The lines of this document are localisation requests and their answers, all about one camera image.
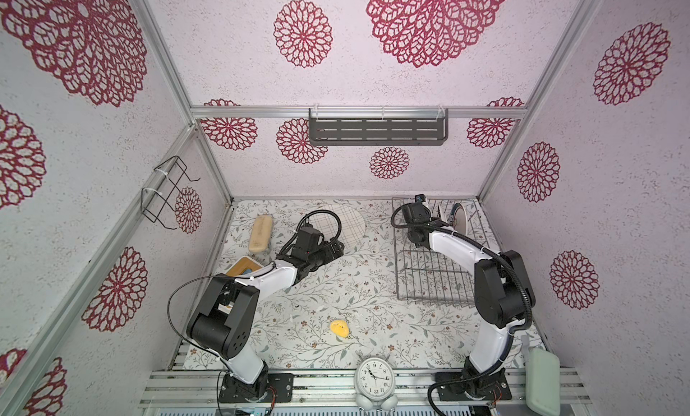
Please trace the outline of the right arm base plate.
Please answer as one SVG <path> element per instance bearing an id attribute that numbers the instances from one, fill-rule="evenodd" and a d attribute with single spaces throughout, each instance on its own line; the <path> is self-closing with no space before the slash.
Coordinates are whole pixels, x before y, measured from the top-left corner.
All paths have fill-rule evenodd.
<path id="1" fill-rule="evenodd" d="M 471 382 L 442 385 L 438 389 L 438 395 L 442 402 L 463 400 L 494 402 L 512 399 L 505 369 Z"/>

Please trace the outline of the plaid beige plate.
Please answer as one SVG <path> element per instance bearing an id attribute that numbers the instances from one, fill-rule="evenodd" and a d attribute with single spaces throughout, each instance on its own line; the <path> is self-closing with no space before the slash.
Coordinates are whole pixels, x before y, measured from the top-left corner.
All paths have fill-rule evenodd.
<path id="1" fill-rule="evenodd" d="M 362 241 L 366 233 L 367 223 L 362 214 L 354 207 L 347 204 L 327 204 L 318 207 L 332 211 L 341 220 L 341 234 L 337 239 L 343 243 L 345 254 L 351 254 L 356 246 Z M 336 219 L 328 214 L 316 214 L 308 219 L 308 222 L 319 230 L 326 240 L 336 236 L 338 224 Z"/>

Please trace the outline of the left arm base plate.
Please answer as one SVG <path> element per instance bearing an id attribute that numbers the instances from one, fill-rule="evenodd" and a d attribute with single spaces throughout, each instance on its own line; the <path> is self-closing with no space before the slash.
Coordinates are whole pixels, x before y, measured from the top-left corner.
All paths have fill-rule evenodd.
<path id="1" fill-rule="evenodd" d="M 289 373 L 260 374 L 253 384 L 226 375 L 219 391 L 219 403 L 289 403 L 295 376 Z"/>

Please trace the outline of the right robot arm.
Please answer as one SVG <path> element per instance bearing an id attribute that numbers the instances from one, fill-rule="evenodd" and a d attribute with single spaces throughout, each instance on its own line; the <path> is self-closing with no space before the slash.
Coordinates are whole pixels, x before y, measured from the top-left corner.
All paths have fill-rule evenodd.
<path id="1" fill-rule="evenodd" d="M 442 254 L 474 274 L 474 307 L 483 323 L 458 381 L 478 381 L 500 371 L 515 335 L 533 324 L 535 295 L 521 255 L 498 254 L 459 233 L 433 217 L 422 199 L 398 207 L 391 225 L 406 230 L 416 247 Z"/>

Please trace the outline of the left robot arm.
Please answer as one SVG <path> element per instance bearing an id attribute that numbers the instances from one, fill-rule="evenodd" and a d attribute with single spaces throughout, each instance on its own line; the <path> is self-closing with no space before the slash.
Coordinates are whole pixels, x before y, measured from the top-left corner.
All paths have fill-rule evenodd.
<path id="1" fill-rule="evenodd" d="M 326 239 L 312 225 L 301 226 L 270 265 L 248 275 L 214 276 L 187 324 L 187 335 L 215 352 L 241 383 L 260 383 L 267 364 L 249 344 L 259 304 L 343 254 L 344 243 L 338 236 Z"/>

